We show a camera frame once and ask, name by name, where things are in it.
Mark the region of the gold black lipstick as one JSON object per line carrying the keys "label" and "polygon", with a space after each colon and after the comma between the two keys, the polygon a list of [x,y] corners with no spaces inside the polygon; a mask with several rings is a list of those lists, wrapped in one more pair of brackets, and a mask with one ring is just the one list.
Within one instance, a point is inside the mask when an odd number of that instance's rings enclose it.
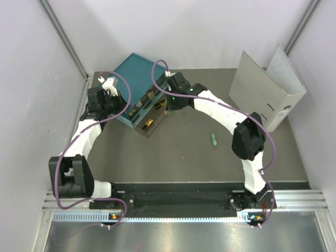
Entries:
{"label": "gold black lipstick", "polygon": [[154,122],[153,119],[148,119],[148,121],[144,124],[144,126],[142,127],[143,131],[147,131],[148,128],[151,126],[151,124]]}
{"label": "gold black lipstick", "polygon": [[154,104],[154,108],[155,109],[159,109],[159,108],[162,108],[162,107],[165,107],[166,106],[166,100],[163,99],[161,101],[158,101],[157,103]]}

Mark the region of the clear drawer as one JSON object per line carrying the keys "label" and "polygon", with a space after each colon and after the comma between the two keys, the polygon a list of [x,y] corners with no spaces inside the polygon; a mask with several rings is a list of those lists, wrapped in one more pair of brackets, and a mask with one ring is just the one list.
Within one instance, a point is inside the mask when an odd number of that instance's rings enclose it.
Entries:
{"label": "clear drawer", "polygon": [[148,101],[160,94],[151,79],[136,79],[130,83],[131,103],[125,118],[132,120]]}
{"label": "clear drawer", "polygon": [[138,118],[133,126],[136,132],[149,138],[165,117],[166,101],[163,99],[152,106],[142,119]]}

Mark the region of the teal drawer organizer box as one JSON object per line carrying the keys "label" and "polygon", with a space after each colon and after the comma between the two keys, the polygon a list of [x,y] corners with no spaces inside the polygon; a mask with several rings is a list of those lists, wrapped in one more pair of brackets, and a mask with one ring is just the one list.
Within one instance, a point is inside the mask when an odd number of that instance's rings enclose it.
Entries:
{"label": "teal drawer organizer box", "polygon": [[125,101],[130,100],[129,108],[118,120],[132,129],[140,124],[153,105],[163,97],[163,93],[153,84],[151,72],[154,72],[156,84],[164,89],[165,68],[153,65],[154,62],[132,53],[114,70],[129,84],[127,88],[121,78],[117,77],[117,90]]}

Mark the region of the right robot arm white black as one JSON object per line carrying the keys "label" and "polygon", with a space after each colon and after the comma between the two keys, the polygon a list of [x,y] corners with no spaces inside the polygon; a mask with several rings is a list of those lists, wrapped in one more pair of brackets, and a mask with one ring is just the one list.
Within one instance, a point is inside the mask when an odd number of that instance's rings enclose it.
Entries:
{"label": "right robot arm white black", "polygon": [[258,207],[264,202],[267,192],[266,182],[260,170],[263,168],[263,151],[266,142],[265,132],[260,128],[261,117],[253,112],[246,116],[217,98],[206,87],[197,83],[193,86],[181,72],[166,71],[167,97],[169,110],[192,107],[224,126],[233,136],[232,151],[241,160],[245,176],[245,191],[229,198],[232,207],[244,209]]}

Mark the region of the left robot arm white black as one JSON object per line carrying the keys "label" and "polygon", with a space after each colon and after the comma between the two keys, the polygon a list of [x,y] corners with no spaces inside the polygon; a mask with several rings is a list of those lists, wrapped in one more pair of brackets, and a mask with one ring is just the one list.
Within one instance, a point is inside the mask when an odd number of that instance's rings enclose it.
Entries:
{"label": "left robot arm white black", "polygon": [[119,202],[119,196],[113,192],[113,184],[95,180],[87,159],[107,118],[120,115],[128,104],[115,87],[90,88],[87,96],[84,113],[69,145],[59,156],[49,159],[52,191],[57,199],[100,198],[107,208],[114,208]]}

